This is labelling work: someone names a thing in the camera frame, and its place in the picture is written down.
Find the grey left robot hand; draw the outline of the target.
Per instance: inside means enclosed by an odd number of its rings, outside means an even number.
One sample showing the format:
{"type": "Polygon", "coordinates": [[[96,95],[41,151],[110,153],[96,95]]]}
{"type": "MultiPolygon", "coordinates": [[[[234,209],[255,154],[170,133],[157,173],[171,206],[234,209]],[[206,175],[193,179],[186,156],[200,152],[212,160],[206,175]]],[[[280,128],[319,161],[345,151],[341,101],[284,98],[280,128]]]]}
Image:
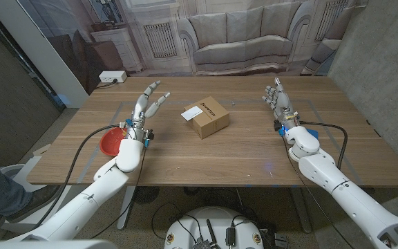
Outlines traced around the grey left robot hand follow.
{"type": "Polygon", "coordinates": [[[131,114],[132,121],[144,124],[147,118],[151,118],[157,113],[160,106],[170,96],[171,93],[166,92],[157,101],[151,104],[150,107],[147,106],[149,102],[149,96],[157,89],[160,83],[161,81],[158,80],[150,84],[143,92],[143,94],[138,98],[134,110],[132,111],[131,114]]]}

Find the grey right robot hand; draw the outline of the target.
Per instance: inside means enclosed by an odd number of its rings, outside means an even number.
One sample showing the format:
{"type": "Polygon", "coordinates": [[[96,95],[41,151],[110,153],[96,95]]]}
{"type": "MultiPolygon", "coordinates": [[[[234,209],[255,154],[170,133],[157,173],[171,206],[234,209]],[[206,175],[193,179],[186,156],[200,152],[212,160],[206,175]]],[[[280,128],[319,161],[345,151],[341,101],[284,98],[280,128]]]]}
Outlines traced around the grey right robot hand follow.
{"type": "Polygon", "coordinates": [[[274,86],[266,86],[265,92],[267,95],[263,96],[262,99],[270,106],[274,117],[279,122],[295,119],[297,112],[294,111],[288,94],[284,92],[283,85],[278,77],[274,78],[274,83],[274,86]]]}

